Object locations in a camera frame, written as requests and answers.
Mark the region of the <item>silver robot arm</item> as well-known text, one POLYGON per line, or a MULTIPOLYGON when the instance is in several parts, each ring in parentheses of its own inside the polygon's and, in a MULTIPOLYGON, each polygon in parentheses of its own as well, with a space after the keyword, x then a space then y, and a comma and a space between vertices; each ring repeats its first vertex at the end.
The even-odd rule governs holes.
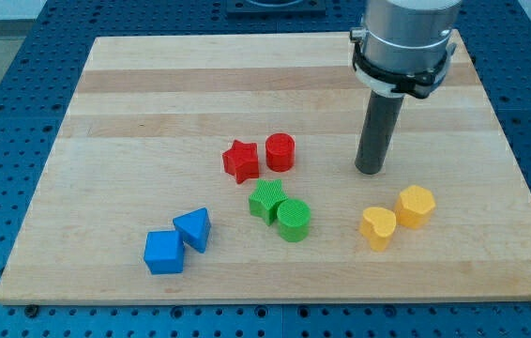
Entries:
POLYGON ((385 161, 403 99, 424 100, 445 80, 461 0, 370 0, 350 30, 352 67, 371 90, 355 159, 363 174, 385 161))

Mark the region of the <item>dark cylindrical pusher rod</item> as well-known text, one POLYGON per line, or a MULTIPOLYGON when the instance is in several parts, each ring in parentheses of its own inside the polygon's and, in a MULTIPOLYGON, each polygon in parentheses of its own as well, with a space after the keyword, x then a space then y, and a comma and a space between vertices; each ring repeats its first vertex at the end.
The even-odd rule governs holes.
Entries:
POLYGON ((355 159, 363 174, 375 175, 384 165, 403 96, 388 98, 371 92, 355 159))

